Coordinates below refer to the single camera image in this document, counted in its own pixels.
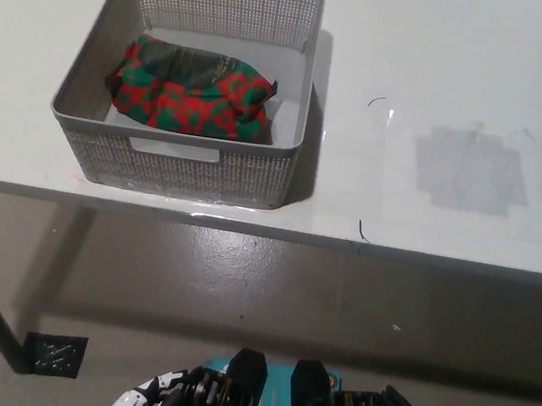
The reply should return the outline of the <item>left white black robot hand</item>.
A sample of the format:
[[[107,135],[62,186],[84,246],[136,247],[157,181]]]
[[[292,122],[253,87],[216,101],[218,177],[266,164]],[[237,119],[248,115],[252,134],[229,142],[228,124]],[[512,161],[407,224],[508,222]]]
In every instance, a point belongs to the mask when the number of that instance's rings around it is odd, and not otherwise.
[[[179,406],[181,387],[189,379],[189,372],[184,369],[166,372],[123,392],[111,406]]]

